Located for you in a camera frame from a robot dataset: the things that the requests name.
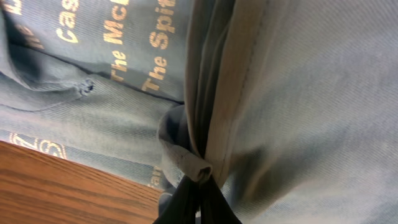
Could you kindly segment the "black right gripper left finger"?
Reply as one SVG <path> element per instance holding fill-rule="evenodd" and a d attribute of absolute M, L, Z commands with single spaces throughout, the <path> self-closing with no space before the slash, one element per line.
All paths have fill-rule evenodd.
<path fill-rule="evenodd" d="M 197 185 L 184 176 L 176 188 L 168 188 L 159 198 L 159 216 L 154 224 L 196 224 Z"/>

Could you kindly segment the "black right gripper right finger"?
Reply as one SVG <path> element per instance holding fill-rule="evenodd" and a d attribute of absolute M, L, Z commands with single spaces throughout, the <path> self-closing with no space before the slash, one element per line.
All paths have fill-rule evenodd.
<path fill-rule="evenodd" d="M 201 224 L 241 224 L 211 176 L 200 187 Z"/>

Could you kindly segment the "light blue t-shirt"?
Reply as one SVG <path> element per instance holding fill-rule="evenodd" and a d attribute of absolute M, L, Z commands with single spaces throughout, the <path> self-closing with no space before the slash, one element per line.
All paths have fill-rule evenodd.
<path fill-rule="evenodd" d="M 397 222 L 395 0 L 1 2 L 1 139 L 241 223 Z"/>

